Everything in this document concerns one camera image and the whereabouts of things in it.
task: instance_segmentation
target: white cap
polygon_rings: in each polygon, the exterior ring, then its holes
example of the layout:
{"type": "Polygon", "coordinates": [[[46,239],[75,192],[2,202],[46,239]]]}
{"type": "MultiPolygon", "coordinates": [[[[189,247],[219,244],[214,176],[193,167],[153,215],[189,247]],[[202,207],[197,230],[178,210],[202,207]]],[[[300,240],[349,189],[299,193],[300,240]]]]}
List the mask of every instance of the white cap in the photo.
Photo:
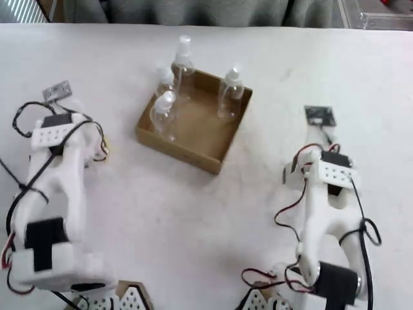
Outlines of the white cap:
{"type": "Polygon", "coordinates": [[[176,96],[174,92],[168,90],[162,96],[156,99],[154,106],[158,113],[167,113],[174,104],[176,96]]]}
{"type": "Polygon", "coordinates": [[[157,73],[159,76],[159,82],[165,85],[173,85],[175,75],[169,66],[159,66],[157,68],[157,73]]]}
{"type": "Polygon", "coordinates": [[[189,36],[179,37],[178,49],[175,55],[175,63],[185,65],[191,60],[190,43],[191,38],[189,36]]]}
{"type": "Polygon", "coordinates": [[[231,70],[228,71],[228,73],[225,76],[225,83],[228,85],[239,85],[241,84],[241,79],[239,78],[240,72],[241,71],[241,66],[240,65],[234,65],[231,70]]]}

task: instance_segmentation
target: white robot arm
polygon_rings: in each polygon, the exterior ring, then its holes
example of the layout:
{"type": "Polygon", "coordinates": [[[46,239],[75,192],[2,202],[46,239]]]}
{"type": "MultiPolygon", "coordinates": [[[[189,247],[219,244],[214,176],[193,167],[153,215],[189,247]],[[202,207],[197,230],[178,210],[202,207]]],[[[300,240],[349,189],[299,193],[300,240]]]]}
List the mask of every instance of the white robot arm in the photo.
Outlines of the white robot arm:
{"type": "Polygon", "coordinates": [[[110,266],[97,254],[88,252],[83,243],[86,212],[83,171],[101,153],[101,139],[96,125],[78,113],[57,114],[36,123],[31,138],[29,184],[39,169],[45,169],[31,185],[36,191],[28,191],[15,210],[13,228],[24,246],[12,257],[12,278],[17,283],[82,294],[116,287],[110,266]],[[64,147],[52,158],[62,142],[64,147]],[[50,198],[60,191],[68,200],[66,216],[39,220],[47,205],[43,195],[50,198]]]}
{"type": "Polygon", "coordinates": [[[358,172],[347,156],[313,149],[299,153],[284,171],[284,181],[292,187],[296,188],[297,180],[303,178],[306,202],[305,223],[296,251],[299,273],[287,270],[285,265],[278,265],[273,272],[278,281],[286,274],[290,279],[304,280],[311,292],[297,293],[287,285],[277,286],[276,292],[295,310],[352,309],[355,299],[367,298],[371,309],[371,273],[363,239],[365,222],[372,224],[376,232],[375,245],[381,239],[374,223],[364,217],[357,192],[358,172]],[[319,246],[325,234],[337,238],[349,268],[319,261],[319,246]]]}

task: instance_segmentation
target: clear plastic bottle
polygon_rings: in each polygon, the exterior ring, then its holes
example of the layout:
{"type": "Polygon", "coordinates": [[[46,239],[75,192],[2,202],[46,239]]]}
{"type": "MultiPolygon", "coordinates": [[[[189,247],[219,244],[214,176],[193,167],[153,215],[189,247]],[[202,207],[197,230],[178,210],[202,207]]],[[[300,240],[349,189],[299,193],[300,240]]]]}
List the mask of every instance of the clear plastic bottle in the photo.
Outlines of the clear plastic bottle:
{"type": "Polygon", "coordinates": [[[175,61],[172,63],[172,71],[176,77],[175,89],[180,105],[191,100],[194,89],[195,68],[191,61],[190,42],[191,38],[188,36],[179,37],[175,61]]]}
{"type": "Polygon", "coordinates": [[[159,76],[159,84],[156,88],[155,95],[157,98],[161,97],[165,92],[175,90],[175,76],[170,67],[158,67],[157,73],[159,76]]]}
{"type": "Polygon", "coordinates": [[[176,96],[174,92],[167,91],[156,99],[150,110],[150,120],[154,124],[155,131],[163,138],[176,140],[177,113],[174,107],[176,96]]]}
{"type": "Polygon", "coordinates": [[[218,118],[234,121],[241,113],[244,86],[239,78],[239,67],[233,66],[219,84],[218,118]]]}

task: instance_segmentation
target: white tablecloth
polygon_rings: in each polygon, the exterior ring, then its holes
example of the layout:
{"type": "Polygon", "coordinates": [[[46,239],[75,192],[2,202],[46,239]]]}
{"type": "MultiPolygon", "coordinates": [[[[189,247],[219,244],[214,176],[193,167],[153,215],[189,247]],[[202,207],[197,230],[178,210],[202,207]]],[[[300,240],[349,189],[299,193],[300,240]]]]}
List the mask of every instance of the white tablecloth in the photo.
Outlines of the white tablecloth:
{"type": "MultiPolygon", "coordinates": [[[[304,144],[303,105],[331,105],[342,152],[362,177],[365,212],[383,246],[368,245],[376,309],[411,302],[413,253],[413,34],[293,28],[143,25],[0,25],[0,156],[22,179],[30,143],[11,127],[17,108],[68,79],[73,98],[99,121],[112,153],[90,167],[87,242],[119,278],[143,282],[156,309],[233,309],[240,272],[292,262],[296,242],[274,213],[298,192],[281,169],[304,144]],[[213,176],[140,145],[134,126],[180,34],[193,38],[197,68],[222,76],[234,62],[254,93],[223,170],[213,176]]],[[[44,111],[33,108],[31,129],[44,111]]],[[[0,218],[17,187],[0,171],[0,218]]],[[[52,200],[47,214],[59,212],[52,200]]],[[[285,219],[299,226],[303,205],[285,219]]],[[[0,241],[5,241],[1,228],[0,241]]],[[[321,257],[346,264],[326,238],[321,257]]],[[[61,309],[47,292],[13,296],[0,275],[1,309],[61,309]]]]}

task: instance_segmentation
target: cardboard box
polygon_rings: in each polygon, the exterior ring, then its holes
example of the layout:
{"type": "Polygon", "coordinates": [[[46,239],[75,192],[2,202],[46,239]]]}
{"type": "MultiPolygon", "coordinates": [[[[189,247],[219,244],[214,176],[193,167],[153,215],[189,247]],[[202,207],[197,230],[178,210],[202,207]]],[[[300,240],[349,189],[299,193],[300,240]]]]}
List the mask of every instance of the cardboard box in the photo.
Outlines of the cardboard box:
{"type": "Polygon", "coordinates": [[[149,118],[155,96],[143,111],[135,132],[140,143],[205,171],[219,174],[247,109],[252,90],[245,88],[240,116],[227,123],[217,117],[217,94],[221,78],[197,70],[194,79],[192,100],[179,111],[174,142],[156,134],[149,118]]]}

